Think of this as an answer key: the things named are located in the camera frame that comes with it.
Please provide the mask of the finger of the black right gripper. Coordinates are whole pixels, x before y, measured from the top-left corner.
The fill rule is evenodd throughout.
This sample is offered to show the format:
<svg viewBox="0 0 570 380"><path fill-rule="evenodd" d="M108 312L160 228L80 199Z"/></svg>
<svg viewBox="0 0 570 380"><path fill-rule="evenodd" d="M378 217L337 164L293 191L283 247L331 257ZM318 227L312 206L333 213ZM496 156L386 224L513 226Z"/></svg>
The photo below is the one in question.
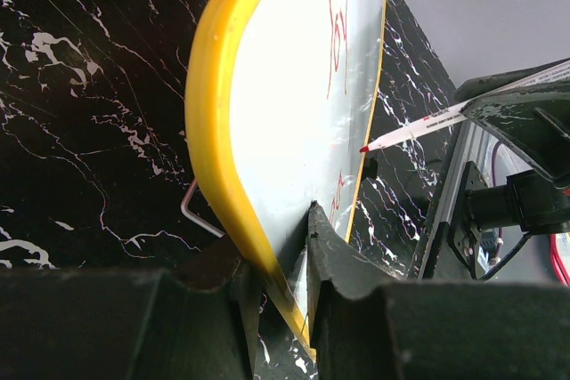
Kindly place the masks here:
<svg viewBox="0 0 570 380"><path fill-rule="evenodd" d="M569 59L471 78L453 99L547 181L569 181Z"/></svg>

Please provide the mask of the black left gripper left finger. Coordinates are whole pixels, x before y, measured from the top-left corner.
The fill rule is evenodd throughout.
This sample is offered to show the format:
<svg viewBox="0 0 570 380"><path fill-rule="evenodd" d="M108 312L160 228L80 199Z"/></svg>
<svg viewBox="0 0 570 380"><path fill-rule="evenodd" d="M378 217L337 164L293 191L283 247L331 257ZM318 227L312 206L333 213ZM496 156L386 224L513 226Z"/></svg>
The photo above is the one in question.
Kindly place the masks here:
<svg viewBox="0 0 570 380"><path fill-rule="evenodd" d="M250 379L261 280L228 238L173 270L1 275L4 379Z"/></svg>

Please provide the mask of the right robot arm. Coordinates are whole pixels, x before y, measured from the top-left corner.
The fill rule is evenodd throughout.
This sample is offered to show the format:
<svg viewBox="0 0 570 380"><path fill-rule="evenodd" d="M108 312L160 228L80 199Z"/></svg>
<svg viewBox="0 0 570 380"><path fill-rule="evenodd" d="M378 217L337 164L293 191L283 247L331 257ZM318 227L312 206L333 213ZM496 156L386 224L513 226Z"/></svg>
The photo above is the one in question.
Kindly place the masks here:
<svg viewBox="0 0 570 380"><path fill-rule="evenodd" d="M448 245L472 279L487 280L530 237L569 230L569 61L470 79L455 97L463 117L530 167L492 187L476 183L474 162L464 168ZM482 233L509 226L522 238L494 266L480 265Z"/></svg>

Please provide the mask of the red whiteboard marker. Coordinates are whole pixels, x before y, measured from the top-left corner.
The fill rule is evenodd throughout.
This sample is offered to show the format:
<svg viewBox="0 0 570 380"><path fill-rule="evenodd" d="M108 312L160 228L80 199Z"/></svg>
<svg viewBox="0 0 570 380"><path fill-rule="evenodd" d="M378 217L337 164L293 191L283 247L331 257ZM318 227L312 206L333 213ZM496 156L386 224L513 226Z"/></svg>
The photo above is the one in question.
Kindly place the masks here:
<svg viewBox="0 0 570 380"><path fill-rule="evenodd" d="M551 83L569 77L569 59L554 61L535 68L522 69L485 77L469 79L454 93L459 103L418 119L392 132L385 133L376 140L360 148L361 153L383 150L408 140L433 133L442 128L462 122L462 114L467 104L477 96L499 93L530 85Z"/></svg>

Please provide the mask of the yellow framed whiteboard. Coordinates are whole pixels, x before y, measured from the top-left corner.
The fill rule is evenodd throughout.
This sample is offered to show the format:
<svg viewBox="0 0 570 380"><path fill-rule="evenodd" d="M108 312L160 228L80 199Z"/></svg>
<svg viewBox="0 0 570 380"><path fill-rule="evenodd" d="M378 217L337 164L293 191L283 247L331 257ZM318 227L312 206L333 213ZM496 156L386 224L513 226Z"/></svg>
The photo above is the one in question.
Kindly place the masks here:
<svg viewBox="0 0 570 380"><path fill-rule="evenodd" d="M387 0L208 0L185 87L191 168L240 252L308 347L312 204L351 235Z"/></svg>

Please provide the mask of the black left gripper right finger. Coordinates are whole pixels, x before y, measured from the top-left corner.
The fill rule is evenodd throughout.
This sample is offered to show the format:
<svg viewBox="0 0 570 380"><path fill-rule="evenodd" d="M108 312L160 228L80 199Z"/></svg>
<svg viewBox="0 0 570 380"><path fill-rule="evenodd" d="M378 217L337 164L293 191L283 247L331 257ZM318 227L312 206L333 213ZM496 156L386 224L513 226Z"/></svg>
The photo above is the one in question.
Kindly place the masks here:
<svg viewBox="0 0 570 380"><path fill-rule="evenodd" d="M308 211L310 345L321 379L566 379L569 290L397 280Z"/></svg>

